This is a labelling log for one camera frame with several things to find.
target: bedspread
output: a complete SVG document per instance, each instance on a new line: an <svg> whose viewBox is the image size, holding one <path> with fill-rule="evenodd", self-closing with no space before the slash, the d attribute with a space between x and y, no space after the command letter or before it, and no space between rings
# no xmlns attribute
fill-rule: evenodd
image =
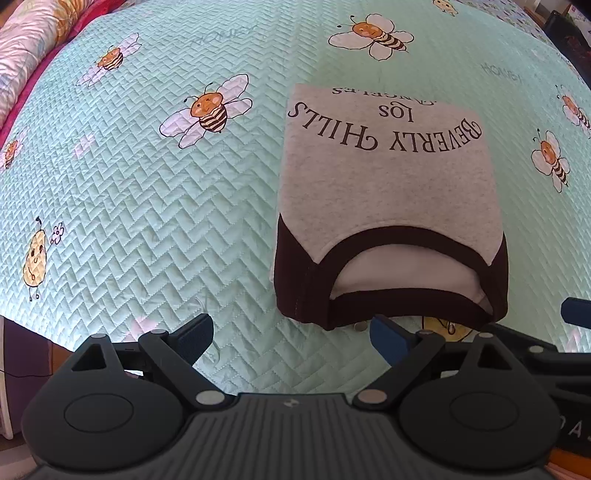
<svg viewBox="0 0 591 480"><path fill-rule="evenodd" d="M0 314L73 349L205 309L215 337L196 368L229 393L350 393L376 378L387 366L367 333L282 317L268 278L285 107L307 83L475 111L509 251L503 322L588 349L559 310L591 297L591 93L554 47L453 6L149 0L94 20L0 153Z"/></svg>

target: bee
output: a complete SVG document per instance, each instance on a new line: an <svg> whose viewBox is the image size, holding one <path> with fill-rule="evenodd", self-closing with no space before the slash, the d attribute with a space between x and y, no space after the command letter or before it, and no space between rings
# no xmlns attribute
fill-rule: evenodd
<svg viewBox="0 0 591 480"><path fill-rule="evenodd" d="M446 0L433 0L433 5L440 8L442 12L447 12L453 17L457 15L457 10Z"/></svg>
<svg viewBox="0 0 591 480"><path fill-rule="evenodd" d="M94 85L103 78L107 72L118 69L123 63L124 58L137 52L142 46L138 43L138 39L139 33L134 33L124 39L124 41L116 47L113 48L113 46L110 46L106 55L101 57L96 65L90 67L76 82L76 85L84 85L85 83L87 83L88 86Z"/></svg>
<svg viewBox="0 0 591 480"><path fill-rule="evenodd" d="M562 107L564 116L573 125L581 127L583 132L585 132L585 135L591 139L591 124L589 124L589 119L587 118L587 115L585 115L585 112L579 108L579 106L575 103L573 96L564 90L562 85L560 87L556 85L556 89L558 90L558 95L556 98L564 102L564 106Z"/></svg>
<svg viewBox="0 0 591 480"><path fill-rule="evenodd" d="M199 97L185 98L184 103L190 98L196 100L191 108L184 108L169 116L160 125L160 133L165 137L175 137L183 134L179 148L187 148L198 142L205 132L220 133L229 118L243 115L252 107L250 98L238 99L248 86L248 75L236 75L226 80L215 92L206 93L209 83Z"/></svg>
<svg viewBox="0 0 591 480"><path fill-rule="evenodd" d="M376 60L387 60L394 50L406 51L406 44L414 40L414 36L405 31L394 31L394 23L379 14L368 15L365 22L348 25L350 32L337 33L329 38L333 47L348 50L363 50L369 47L369 55Z"/></svg>
<svg viewBox="0 0 591 480"><path fill-rule="evenodd" d="M570 172L570 165L566 158L560 157L558 140L551 131L547 131L545 140L542 140L540 138L540 129L538 129L538 136L534 137L533 140L534 142L540 142L540 149L533 151L531 161L538 171L546 176L551 176L556 191L558 193L562 192L562 185L569 186L566 176Z"/></svg>
<svg viewBox="0 0 591 480"><path fill-rule="evenodd" d="M0 151L0 170L8 170L14 159L22 151L23 141L27 137L28 128L22 130L17 137L7 143L6 147Z"/></svg>
<svg viewBox="0 0 591 480"><path fill-rule="evenodd" d="M472 329L460 323L441 320L435 317L423 317L421 320L423 330L431 330L438 333L448 342L461 342L472 333Z"/></svg>

